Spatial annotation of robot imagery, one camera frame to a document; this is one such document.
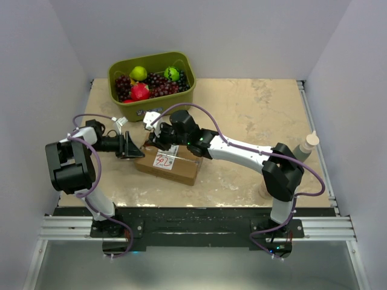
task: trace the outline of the green fruit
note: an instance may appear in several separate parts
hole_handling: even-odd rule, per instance
[[[164,72],[164,76],[167,79],[176,82],[180,78],[180,73],[179,73],[179,70],[176,67],[169,66],[169,67],[166,68],[166,70]]]
[[[132,79],[142,81],[142,80],[146,79],[147,72],[146,72],[146,69],[143,68],[142,66],[136,66],[132,70],[132,72],[129,74],[129,76]]]

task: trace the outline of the brown box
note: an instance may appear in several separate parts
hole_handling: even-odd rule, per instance
[[[195,184],[203,159],[189,152],[186,146],[172,146],[168,152],[142,146],[141,151],[145,157],[134,161],[138,171],[187,185]]]

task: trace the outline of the white wall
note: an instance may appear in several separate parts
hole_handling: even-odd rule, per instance
[[[305,79],[350,0],[50,0],[93,77],[180,50],[198,77]]]
[[[340,210],[350,214],[372,288],[386,289],[387,2],[353,0],[307,79]]]
[[[21,289],[44,213],[57,201],[44,146],[88,89],[48,0],[0,3],[0,289]]]

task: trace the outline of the marble tabletop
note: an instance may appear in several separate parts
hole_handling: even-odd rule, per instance
[[[217,120],[222,133],[230,138],[262,146],[284,143],[296,147],[310,133],[306,113],[295,80],[277,79],[198,79],[193,102],[206,108]],[[95,79],[86,113],[120,117],[110,100],[107,79]],[[200,127],[214,129],[207,115],[189,110]],[[101,119],[106,130],[112,124]],[[134,143],[142,144],[147,134],[143,123],[127,123]],[[134,163],[100,153],[102,178],[99,187],[119,207],[271,207],[272,201],[258,194],[263,178],[257,172],[221,160],[204,159],[194,186],[180,184],[138,172]],[[305,162],[322,174],[317,152]],[[305,171],[300,191],[318,192],[320,184]],[[60,207],[82,206],[74,196],[62,194]],[[325,192],[318,197],[301,197],[298,207],[329,207]]]

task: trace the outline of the red fruit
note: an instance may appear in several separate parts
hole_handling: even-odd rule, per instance
[[[149,99],[151,92],[145,83],[138,83],[131,88],[131,98],[135,101],[143,101]]]

